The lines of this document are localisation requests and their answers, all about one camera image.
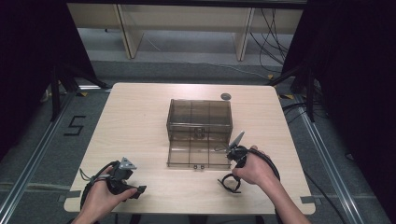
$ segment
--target wrist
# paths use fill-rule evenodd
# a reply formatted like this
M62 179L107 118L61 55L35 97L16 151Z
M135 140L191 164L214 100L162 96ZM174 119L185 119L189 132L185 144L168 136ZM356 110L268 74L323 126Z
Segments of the wrist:
M259 180L257 185L265 192L269 197L277 194L280 189L283 189L282 184L274 175L263 177Z
M78 216L73 220L72 224L92 224L96 220L92 220L91 217L84 216L82 214L78 214Z

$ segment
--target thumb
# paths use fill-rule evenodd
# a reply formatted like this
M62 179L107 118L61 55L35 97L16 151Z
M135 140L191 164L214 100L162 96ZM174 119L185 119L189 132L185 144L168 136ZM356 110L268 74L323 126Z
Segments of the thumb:
M118 194L117 198L120 200L120 202L125 201L132 197L137 192L137 189L127 189L123 193Z
M232 172L233 172L233 175L239 176L239 174L241 173L241 170L240 170L240 168L233 168Z

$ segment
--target transparent plastic box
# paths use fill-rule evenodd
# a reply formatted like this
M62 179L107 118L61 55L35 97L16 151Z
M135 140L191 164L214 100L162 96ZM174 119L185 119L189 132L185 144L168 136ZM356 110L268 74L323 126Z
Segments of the transparent plastic box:
M166 127L169 167L230 169L224 151L233 131L230 102L172 99Z

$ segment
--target wooden table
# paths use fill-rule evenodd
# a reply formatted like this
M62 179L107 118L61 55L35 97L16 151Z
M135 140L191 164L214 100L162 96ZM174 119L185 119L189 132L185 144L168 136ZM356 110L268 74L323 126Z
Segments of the wooden table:
M108 97L80 168L91 176L122 157L137 166L128 184L147 185L145 193L138 200L121 203L114 212L273 214L274 206L259 187L242 181L241 194L223 188L218 179L231 171L167 167L166 121L171 99L221 100L225 92L232 96L232 139L245 131L241 145L257 145L269 154L293 201L304 214L314 213L313 203L301 201L311 193L273 87L118 83ZM83 190L86 183L77 173L71 191ZM68 198L65 210L79 211L79 201Z

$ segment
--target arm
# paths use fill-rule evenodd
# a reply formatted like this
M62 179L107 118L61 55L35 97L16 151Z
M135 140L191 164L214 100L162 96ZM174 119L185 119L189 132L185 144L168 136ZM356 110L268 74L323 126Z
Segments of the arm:
M245 166L243 168L234 168L233 174L241 177L249 184L258 185L268 195L285 224L310 223L291 200L268 164L258 156L248 153Z
M112 167L108 167L103 174L107 174ZM123 193L114 195L108 188L106 181L96 181L88 193L87 199L78 216L72 223L94 223L109 214L120 202L127 200L137 192L137 189L128 189Z

